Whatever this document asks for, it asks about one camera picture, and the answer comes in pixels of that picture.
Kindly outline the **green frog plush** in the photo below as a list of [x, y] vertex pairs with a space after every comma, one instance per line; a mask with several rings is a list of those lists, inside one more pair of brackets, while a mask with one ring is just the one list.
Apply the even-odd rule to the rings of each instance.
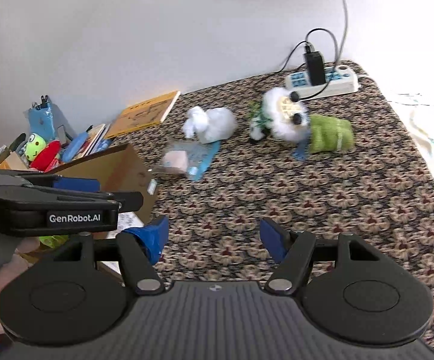
[[63, 236], [61, 236], [61, 235], [58, 235], [58, 236], [40, 236], [39, 240], [46, 247], [49, 247], [51, 249], [56, 249], [68, 241], [68, 236], [66, 236], [66, 235], [63, 235]]

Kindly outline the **picture book stack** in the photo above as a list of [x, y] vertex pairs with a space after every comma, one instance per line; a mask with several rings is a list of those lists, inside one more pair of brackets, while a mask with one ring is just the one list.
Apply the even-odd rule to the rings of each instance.
[[94, 146], [108, 131], [110, 124], [98, 124], [96, 126], [89, 126], [86, 130], [86, 139], [83, 141], [82, 146], [77, 151], [77, 154], [73, 157], [73, 160], [83, 158], [91, 153]]

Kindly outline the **green towel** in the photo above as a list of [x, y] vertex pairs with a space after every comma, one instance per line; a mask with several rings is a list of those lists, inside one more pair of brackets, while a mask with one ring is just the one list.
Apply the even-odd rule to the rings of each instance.
[[332, 116], [311, 114], [310, 154], [354, 149], [354, 133], [351, 122]]

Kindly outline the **blue pencil case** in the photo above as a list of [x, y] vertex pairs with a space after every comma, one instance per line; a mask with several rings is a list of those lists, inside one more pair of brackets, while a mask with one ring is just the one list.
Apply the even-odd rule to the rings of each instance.
[[61, 156], [61, 161], [63, 163], [68, 163], [73, 160], [77, 152], [81, 149], [86, 139], [88, 138], [88, 132], [85, 131], [80, 133], [77, 137], [75, 137], [67, 146], [65, 151]]

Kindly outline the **white fluffy round plush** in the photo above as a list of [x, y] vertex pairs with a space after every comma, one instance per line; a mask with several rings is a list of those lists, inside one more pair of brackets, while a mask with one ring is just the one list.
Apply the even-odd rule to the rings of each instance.
[[310, 134], [310, 116], [298, 93], [272, 88], [263, 95], [262, 114], [273, 138], [297, 144]]

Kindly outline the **brown cardboard box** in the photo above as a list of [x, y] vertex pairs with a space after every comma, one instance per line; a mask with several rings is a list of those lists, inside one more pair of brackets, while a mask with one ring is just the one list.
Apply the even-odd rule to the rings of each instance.
[[100, 183], [100, 189], [105, 192], [141, 193], [142, 206], [133, 215], [125, 214], [118, 221], [120, 229], [142, 227], [151, 219], [157, 196], [157, 182], [131, 144], [111, 147], [60, 165], [50, 172], [64, 177], [96, 179]]

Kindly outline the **pink toy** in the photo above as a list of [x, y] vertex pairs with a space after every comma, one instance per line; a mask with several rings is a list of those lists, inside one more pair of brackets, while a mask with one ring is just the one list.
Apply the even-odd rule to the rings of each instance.
[[209, 169], [219, 149], [220, 141], [209, 144], [199, 141], [169, 141], [161, 159], [153, 167], [153, 173], [185, 176], [188, 180], [198, 181]]

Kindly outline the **white cloth bundle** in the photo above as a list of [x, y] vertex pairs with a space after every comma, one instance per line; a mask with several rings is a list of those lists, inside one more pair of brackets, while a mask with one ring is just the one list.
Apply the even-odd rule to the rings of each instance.
[[232, 111], [226, 107], [204, 111], [193, 107], [187, 112], [182, 131], [187, 139], [197, 137], [202, 144], [227, 140], [237, 129], [237, 121]]

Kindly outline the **small panda plush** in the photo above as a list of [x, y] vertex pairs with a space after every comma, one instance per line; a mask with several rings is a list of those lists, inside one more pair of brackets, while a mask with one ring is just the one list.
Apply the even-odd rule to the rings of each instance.
[[261, 102], [255, 102], [251, 106], [250, 111], [249, 141], [255, 144], [267, 139], [269, 135], [271, 135], [272, 131], [269, 125], [272, 123], [272, 119], [269, 118], [263, 110], [263, 104]]

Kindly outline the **black charger adapter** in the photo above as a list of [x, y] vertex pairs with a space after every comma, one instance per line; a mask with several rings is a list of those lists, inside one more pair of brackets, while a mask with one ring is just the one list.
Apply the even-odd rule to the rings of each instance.
[[312, 86], [321, 86], [326, 83], [323, 56], [309, 43], [305, 45], [304, 59], [306, 71]]

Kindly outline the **orange white package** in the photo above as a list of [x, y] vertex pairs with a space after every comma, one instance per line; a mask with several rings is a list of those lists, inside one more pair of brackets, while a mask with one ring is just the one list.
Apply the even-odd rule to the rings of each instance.
[[14, 171], [28, 171], [26, 163], [16, 152], [11, 152], [0, 164], [0, 169]]

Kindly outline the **small green frog head toy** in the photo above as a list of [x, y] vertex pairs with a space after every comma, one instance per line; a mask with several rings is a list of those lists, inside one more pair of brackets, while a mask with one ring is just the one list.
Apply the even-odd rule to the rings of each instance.
[[47, 142], [44, 138], [36, 133], [32, 133], [26, 142], [24, 155], [29, 163], [32, 163], [35, 158], [46, 148]]

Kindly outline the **yellow book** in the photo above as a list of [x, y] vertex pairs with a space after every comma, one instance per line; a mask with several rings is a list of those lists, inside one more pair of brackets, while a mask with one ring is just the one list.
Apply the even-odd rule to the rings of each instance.
[[180, 91], [173, 91], [128, 106], [116, 117], [105, 137], [115, 138], [161, 124], [179, 99], [180, 94]]

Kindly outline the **patterned brown bed cover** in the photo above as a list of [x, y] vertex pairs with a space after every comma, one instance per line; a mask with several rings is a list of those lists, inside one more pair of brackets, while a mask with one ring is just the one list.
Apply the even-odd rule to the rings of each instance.
[[[192, 107], [227, 107], [238, 121], [200, 180], [159, 178], [153, 214], [170, 219], [160, 277], [167, 284], [265, 281], [274, 264], [258, 225], [268, 217], [325, 239], [357, 234], [425, 283], [434, 300], [434, 180], [391, 105], [369, 78], [356, 94], [310, 101], [312, 112], [351, 122], [355, 147], [298, 161], [290, 144], [249, 141], [261, 92], [282, 81], [255, 76], [184, 94], [163, 124], [117, 139], [154, 166], [168, 141], [183, 138]], [[434, 347], [434, 311], [425, 341]]]

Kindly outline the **red plush toy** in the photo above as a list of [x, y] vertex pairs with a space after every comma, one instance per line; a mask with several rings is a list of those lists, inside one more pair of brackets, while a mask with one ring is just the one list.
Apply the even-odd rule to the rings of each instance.
[[38, 171], [45, 172], [50, 166], [51, 162], [60, 152], [60, 141], [54, 140], [47, 144], [47, 146], [35, 157], [30, 166]]

